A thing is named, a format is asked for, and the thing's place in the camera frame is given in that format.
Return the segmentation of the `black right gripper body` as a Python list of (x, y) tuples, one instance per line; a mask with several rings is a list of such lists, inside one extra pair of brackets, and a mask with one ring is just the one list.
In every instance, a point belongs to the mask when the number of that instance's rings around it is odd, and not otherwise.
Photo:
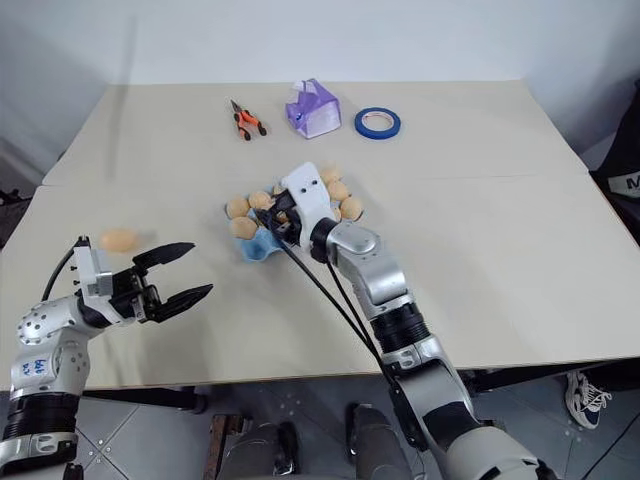
[(292, 197), (292, 208), (288, 211), (282, 211), (283, 214), (279, 217), (281, 222), (280, 230), (282, 231), (281, 238), (291, 245), (300, 245), (300, 238), (302, 232), (302, 222), (297, 210), (297, 204)]

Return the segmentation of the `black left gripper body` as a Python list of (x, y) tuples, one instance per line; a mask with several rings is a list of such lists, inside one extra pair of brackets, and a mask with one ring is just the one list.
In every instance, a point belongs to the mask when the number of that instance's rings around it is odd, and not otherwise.
[(133, 266), (112, 278), (113, 292), (109, 302), (127, 321), (144, 323), (159, 319), (161, 299), (156, 286), (147, 282), (147, 274), (146, 269)]

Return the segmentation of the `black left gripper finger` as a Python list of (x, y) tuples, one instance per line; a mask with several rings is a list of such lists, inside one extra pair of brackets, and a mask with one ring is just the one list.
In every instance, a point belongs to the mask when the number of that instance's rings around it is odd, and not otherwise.
[(140, 253), (132, 258), (132, 262), (139, 275), (146, 275), (149, 269), (178, 260), (194, 248), (192, 242), (174, 242)]
[(149, 287), (149, 320), (164, 322), (189, 310), (213, 289), (212, 284), (184, 290), (163, 301), (155, 286)]

